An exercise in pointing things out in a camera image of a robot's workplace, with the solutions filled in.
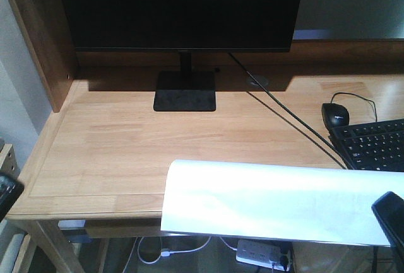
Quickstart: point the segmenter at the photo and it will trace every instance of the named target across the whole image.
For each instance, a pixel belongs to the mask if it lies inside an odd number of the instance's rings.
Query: monitor screen
[[[300,0],[62,0],[77,50],[287,51]]]

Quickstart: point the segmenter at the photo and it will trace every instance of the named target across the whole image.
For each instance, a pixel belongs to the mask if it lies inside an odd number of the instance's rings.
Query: white cable
[[[148,261],[144,260],[144,259],[140,256],[140,245],[141,245],[141,243],[142,243],[142,241],[143,241],[144,239],[145,239],[144,237],[141,237],[141,238],[140,238],[139,245],[138,245],[138,249],[137,249],[137,251],[138,251],[138,257],[139,257],[140,261],[143,262],[143,263],[146,264],[146,265],[155,264],[156,262],[158,262],[158,261],[160,260],[160,258],[162,257],[161,255],[159,255],[155,260],[152,260],[151,262],[148,262]],[[159,239],[160,239],[160,251],[161,251],[161,249],[163,248],[163,242],[162,242],[162,238],[161,238],[161,237],[159,237]]]
[[[131,260],[131,258],[132,258],[133,251],[134,251],[134,248],[135,248],[135,246],[136,246],[136,242],[137,242],[137,241],[138,241],[138,237],[136,237],[136,238],[134,239],[134,242],[133,242],[133,246],[132,246],[131,253],[129,254],[128,260],[126,261],[126,264],[125,264],[124,269],[122,270],[122,273],[125,273],[126,269],[128,268],[129,261],[130,261],[130,260]]]
[[[210,242],[210,240],[212,239],[212,237],[211,236],[209,236],[208,237],[208,239],[207,239],[207,241],[203,244],[203,245],[201,245],[200,247],[198,247],[198,248],[195,248],[195,249],[191,249],[191,250],[183,250],[183,251],[169,251],[170,252],[170,254],[177,254],[177,253],[191,253],[191,252],[196,252],[196,251],[199,251],[199,250],[202,250],[204,247],[206,247],[207,246],[207,244],[209,244],[209,242]]]
[[[221,240],[222,240],[222,242],[227,246],[227,248],[229,248],[229,249],[231,249],[231,250],[233,250],[233,251],[237,251],[237,248],[234,248],[234,247],[232,247],[232,246],[230,246],[222,237],[219,237]]]

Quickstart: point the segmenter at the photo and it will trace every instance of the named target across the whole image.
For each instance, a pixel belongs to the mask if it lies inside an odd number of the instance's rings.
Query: monitor stand
[[[180,51],[181,71],[158,75],[155,111],[215,111],[214,72],[193,72],[191,53]]]

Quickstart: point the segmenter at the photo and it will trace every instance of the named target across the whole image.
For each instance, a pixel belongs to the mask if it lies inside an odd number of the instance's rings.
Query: white wall
[[[301,0],[295,38],[404,38],[404,0]]]
[[[25,164],[51,112],[8,0],[0,0],[0,136]]]

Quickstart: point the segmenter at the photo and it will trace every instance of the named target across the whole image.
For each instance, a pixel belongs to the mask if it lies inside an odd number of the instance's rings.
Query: plug
[[[162,257],[168,257],[168,256],[171,255],[171,251],[170,251],[170,249],[168,249],[168,248],[163,248],[163,249],[161,250],[161,252],[160,252],[160,255],[161,255]]]
[[[286,255],[282,255],[279,260],[280,265],[283,267],[283,270],[286,272],[288,270],[289,259]]]

